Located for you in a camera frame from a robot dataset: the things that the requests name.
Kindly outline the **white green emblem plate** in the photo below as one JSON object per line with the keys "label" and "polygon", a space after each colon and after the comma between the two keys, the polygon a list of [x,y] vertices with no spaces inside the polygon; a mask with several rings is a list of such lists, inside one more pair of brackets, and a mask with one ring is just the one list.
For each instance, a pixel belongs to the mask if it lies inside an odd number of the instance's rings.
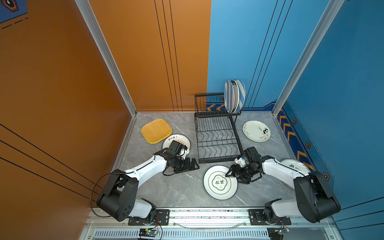
{"label": "white green emblem plate", "polygon": [[214,199],[224,201],[232,198],[238,190],[235,177],[227,177],[228,167],[217,165],[209,168],[203,178],[206,192]]}

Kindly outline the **orange sunburst round plate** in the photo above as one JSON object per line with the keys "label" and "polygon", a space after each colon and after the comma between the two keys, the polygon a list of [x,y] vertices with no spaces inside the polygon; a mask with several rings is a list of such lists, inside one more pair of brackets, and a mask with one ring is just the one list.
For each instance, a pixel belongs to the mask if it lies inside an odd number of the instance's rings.
{"label": "orange sunburst round plate", "polygon": [[190,149],[191,149],[191,141],[190,141],[190,139],[187,136],[182,135],[182,134],[170,135],[168,138],[166,138],[163,141],[162,149],[169,148],[171,143],[172,143],[172,141],[176,141],[176,142],[181,143],[181,144],[183,144],[184,146],[187,147],[186,150],[182,150],[181,153],[180,153],[180,156],[185,159],[186,156],[189,154]]}

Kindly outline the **black wire dish rack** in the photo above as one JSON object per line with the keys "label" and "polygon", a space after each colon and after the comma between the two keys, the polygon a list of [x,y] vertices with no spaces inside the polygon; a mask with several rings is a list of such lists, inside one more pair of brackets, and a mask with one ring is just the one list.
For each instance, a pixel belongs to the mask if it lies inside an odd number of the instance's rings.
{"label": "black wire dish rack", "polygon": [[236,128],[241,113],[228,113],[223,93],[195,95],[195,129],[199,163],[233,161],[244,149]]}

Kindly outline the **white plate red characters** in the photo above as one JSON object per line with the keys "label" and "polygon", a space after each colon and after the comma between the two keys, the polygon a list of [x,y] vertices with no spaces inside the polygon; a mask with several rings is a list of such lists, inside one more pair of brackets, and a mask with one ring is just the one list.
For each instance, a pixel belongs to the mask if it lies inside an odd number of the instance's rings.
{"label": "white plate red characters", "polygon": [[304,164],[295,159],[284,159],[278,164],[279,173],[276,178],[284,182],[291,189],[294,187],[294,179],[307,176],[311,170]]}

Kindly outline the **blue striped plate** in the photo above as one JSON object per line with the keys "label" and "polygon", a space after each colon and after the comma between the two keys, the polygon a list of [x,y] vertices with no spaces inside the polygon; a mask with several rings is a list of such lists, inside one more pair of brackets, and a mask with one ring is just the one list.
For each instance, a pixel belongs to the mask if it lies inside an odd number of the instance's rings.
{"label": "blue striped plate", "polygon": [[225,83],[225,108],[228,113],[232,113],[233,111],[233,100],[234,100],[234,89],[233,84],[230,80],[227,80]]}
{"label": "blue striped plate", "polygon": [[245,103],[246,88],[245,88],[245,84],[242,80],[236,80],[236,82],[238,84],[238,89],[239,89],[239,104],[237,107],[237,112],[240,112],[241,109],[243,108],[244,103]]}

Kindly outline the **green red rimmed plate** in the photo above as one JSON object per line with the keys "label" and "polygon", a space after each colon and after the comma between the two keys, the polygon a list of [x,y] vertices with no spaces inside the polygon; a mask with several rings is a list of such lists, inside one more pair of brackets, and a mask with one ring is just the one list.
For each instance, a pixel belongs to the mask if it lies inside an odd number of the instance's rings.
{"label": "green red rimmed plate", "polygon": [[236,113],[237,107],[239,105],[239,100],[240,100],[240,98],[239,98],[239,86],[235,80],[231,80],[231,83],[232,83],[233,89],[234,89],[234,104],[233,104],[232,113]]}

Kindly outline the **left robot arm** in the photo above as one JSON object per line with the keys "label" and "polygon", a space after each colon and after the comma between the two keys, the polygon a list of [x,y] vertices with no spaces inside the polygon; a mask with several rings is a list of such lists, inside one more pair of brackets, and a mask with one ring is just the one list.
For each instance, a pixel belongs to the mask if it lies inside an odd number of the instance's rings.
{"label": "left robot arm", "polygon": [[164,176],[168,168],[173,172],[169,174],[180,174],[195,171],[200,168],[195,158],[188,158],[189,149],[187,146],[172,141],[168,148],[153,154],[143,164],[130,170],[114,170],[109,174],[105,186],[100,193],[96,205],[118,222],[127,218],[138,218],[145,224],[151,224],[156,217],[156,206],[148,200],[137,199],[139,187],[156,174]]}

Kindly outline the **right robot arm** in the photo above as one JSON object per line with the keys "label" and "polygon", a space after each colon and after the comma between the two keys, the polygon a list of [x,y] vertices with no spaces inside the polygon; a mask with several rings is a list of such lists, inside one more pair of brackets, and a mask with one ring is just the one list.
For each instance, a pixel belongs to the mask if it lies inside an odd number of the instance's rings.
{"label": "right robot arm", "polygon": [[297,170],[269,155],[263,157],[254,147],[239,155],[226,173],[226,177],[235,178],[242,184],[257,181],[255,175],[272,176],[295,191],[295,200],[276,199],[265,204],[263,217],[269,225],[277,224],[283,217],[300,217],[316,223],[342,209],[323,174],[308,169]]}

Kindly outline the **white floral plate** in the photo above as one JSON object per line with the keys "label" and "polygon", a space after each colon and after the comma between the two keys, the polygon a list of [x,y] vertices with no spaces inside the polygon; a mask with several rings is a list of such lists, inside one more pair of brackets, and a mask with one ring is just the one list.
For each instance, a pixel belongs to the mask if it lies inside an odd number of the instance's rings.
{"label": "white floral plate", "polygon": [[270,128],[260,121],[247,121],[242,129],[245,136],[254,142],[265,142],[271,137]]}

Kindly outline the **yellow woven square plate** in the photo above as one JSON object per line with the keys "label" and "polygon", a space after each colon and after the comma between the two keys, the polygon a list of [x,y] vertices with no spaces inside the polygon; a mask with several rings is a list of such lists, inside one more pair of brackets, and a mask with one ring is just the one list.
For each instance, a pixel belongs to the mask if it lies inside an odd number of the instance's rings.
{"label": "yellow woven square plate", "polygon": [[141,134],[149,144],[157,144],[172,134],[172,128],[164,119],[156,119],[144,125]]}

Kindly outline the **right circuit board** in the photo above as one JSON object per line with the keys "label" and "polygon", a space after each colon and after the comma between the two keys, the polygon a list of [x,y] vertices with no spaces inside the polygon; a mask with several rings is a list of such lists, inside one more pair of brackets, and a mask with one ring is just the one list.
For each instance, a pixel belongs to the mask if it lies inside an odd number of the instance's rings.
{"label": "right circuit board", "polygon": [[268,235],[270,240],[283,240],[284,234],[289,233],[289,228],[268,228]]}

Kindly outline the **circuit board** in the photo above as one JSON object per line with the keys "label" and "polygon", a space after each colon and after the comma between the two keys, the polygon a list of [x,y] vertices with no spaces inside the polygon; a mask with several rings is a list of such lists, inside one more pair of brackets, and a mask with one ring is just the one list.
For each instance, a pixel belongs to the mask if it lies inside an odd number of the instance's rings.
{"label": "circuit board", "polygon": [[160,237],[160,233],[155,229],[140,229],[138,238],[139,240],[155,240]]}
{"label": "circuit board", "polygon": [[270,240],[283,240],[284,234],[289,233],[289,228],[268,228],[268,235]]}

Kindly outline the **left circuit board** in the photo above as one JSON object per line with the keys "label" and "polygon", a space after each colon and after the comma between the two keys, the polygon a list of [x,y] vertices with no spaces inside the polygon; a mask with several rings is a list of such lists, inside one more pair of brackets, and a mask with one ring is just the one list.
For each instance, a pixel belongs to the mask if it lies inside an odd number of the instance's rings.
{"label": "left circuit board", "polygon": [[160,233],[155,229],[140,229],[138,238],[139,240],[155,240],[160,237]]}

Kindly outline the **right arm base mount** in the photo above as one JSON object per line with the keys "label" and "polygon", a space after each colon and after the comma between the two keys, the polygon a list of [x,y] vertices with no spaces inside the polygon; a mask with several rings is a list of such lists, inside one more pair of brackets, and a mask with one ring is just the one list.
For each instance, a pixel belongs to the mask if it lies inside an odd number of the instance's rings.
{"label": "right arm base mount", "polygon": [[252,226],[290,226],[292,224],[289,217],[277,217],[265,209],[250,209],[248,214]]}

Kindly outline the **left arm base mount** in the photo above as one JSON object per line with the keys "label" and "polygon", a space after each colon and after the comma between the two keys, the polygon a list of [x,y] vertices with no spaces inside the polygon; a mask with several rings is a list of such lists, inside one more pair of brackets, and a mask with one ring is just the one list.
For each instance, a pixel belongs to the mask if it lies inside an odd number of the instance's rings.
{"label": "left arm base mount", "polygon": [[155,212],[145,218],[133,217],[129,218],[129,226],[155,226],[160,224],[161,226],[167,226],[170,219],[169,209],[156,209]]}

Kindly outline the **aluminium front rail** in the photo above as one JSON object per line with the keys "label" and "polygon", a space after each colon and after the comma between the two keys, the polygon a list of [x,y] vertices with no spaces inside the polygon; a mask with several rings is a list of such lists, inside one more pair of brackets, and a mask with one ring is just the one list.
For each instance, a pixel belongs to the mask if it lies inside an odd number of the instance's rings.
{"label": "aluminium front rail", "polygon": [[[289,217],[290,226],[252,226],[249,220],[248,210],[262,209],[261,207],[217,207],[217,208],[159,208],[169,209],[170,219],[167,226],[181,227],[187,229],[234,229],[237,227],[254,228],[335,228],[337,225],[333,218],[325,218],[319,223],[310,223],[303,217]],[[96,208],[90,213],[85,223],[85,228],[128,228],[129,218],[118,222],[112,217],[100,218],[96,214],[103,214],[101,209]]]}

